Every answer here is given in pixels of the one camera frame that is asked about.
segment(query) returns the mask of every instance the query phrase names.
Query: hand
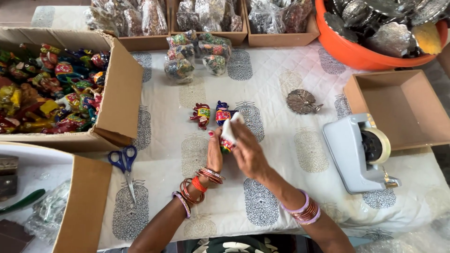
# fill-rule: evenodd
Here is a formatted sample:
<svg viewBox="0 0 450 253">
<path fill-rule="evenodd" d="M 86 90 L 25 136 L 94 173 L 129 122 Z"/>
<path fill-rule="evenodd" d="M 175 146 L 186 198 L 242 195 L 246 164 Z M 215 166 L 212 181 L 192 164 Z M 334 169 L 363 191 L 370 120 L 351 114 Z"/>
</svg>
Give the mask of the hand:
<svg viewBox="0 0 450 253">
<path fill-rule="evenodd" d="M 233 155 L 239 169 L 248 177 L 261 181 L 270 171 L 266 157 L 252 132 L 239 122 L 232 122 L 231 128 L 237 139 Z"/>
<path fill-rule="evenodd" d="M 209 131 L 208 134 L 210 138 L 208 143 L 206 168 L 220 174 L 223 167 L 222 152 L 219 146 L 219 138 L 222 134 L 222 128 L 219 127 L 215 131 Z"/>
</svg>

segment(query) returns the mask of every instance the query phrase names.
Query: clothing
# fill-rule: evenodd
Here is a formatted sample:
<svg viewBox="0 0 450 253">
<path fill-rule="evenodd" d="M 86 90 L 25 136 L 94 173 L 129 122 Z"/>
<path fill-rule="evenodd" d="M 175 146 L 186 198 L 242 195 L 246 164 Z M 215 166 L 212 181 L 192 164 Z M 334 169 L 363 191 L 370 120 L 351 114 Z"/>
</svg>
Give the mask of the clothing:
<svg viewBox="0 0 450 253">
<path fill-rule="evenodd" d="M 296 250 L 292 235 L 241 235 L 184 241 L 185 253 L 293 253 Z"/>
</svg>

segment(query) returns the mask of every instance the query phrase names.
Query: orange plastic tub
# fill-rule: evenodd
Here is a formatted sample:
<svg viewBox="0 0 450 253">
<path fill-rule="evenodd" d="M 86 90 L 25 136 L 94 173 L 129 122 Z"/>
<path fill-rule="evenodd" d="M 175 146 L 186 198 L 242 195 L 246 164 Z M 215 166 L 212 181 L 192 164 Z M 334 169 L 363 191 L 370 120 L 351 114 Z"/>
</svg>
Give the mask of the orange plastic tub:
<svg viewBox="0 0 450 253">
<path fill-rule="evenodd" d="M 414 67 L 425 64 L 436 57 L 435 55 L 424 54 L 413 59 L 401 59 L 375 53 L 358 43 L 342 38 L 328 27 L 324 19 L 326 11 L 324 0 L 315 0 L 315 7 L 317 9 L 315 19 L 320 31 L 319 41 L 330 55 L 351 68 L 388 70 L 397 67 Z M 447 24 L 441 20 L 436 24 L 436 27 L 441 37 L 442 47 L 444 47 L 447 41 Z"/>
</svg>

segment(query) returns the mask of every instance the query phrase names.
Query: woman's left hand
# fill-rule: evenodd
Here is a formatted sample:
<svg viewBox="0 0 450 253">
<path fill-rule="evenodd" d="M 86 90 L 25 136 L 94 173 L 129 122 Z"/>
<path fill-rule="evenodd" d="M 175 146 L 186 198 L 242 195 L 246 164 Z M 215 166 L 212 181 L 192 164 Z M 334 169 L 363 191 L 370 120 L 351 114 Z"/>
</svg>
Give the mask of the woman's left hand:
<svg viewBox="0 0 450 253">
<path fill-rule="evenodd" d="M 222 134 L 222 128 L 219 127 L 215 131 L 209 131 L 208 134 L 210 138 L 208 144 L 208 158 L 206 161 L 206 168 L 220 173 L 223 166 L 222 152 L 219 146 L 219 138 Z"/>
</svg>

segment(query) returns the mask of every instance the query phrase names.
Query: blue scissors handle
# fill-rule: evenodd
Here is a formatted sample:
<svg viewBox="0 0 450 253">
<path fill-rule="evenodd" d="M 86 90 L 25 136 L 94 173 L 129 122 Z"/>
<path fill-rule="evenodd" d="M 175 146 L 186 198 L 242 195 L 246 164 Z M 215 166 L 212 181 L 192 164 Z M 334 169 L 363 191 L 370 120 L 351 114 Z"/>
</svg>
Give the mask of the blue scissors handle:
<svg viewBox="0 0 450 253">
<path fill-rule="evenodd" d="M 117 161 L 113 161 L 113 159 L 111 158 L 111 156 L 115 154 L 119 157 L 119 159 Z M 123 173 L 125 173 L 125 164 L 123 163 L 122 160 L 122 152 L 120 151 L 111 151 L 108 154 L 108 161 L 110 164 L 116 166 L 117 168 L 119 168 Z"/>
<path fill-rule="evenodd" d="M 129 156 L 129 155 L 128 155 L 128 151 L 129 151 L 129 150 L 132 150 L 132 152 L 133 152 L 133 155 L 132 155 L 132 156 Z M 134 162 L 135 159 L 136 159 L 136 156 L 137 156 L 137 154 L 138 154 L 138 150 L 136 149 L 135 146 L 133 146 L 133 145 L 128 145 L 128 146 L 126 146 L 125 148 L 123 148 L 122 152 L 123 152 L 123 155 L 125 156 L 126 170 L 128 170 L 129 172 L 131 172 L 131 165 L 133 164 L 133 162 Z"/>
</svg>

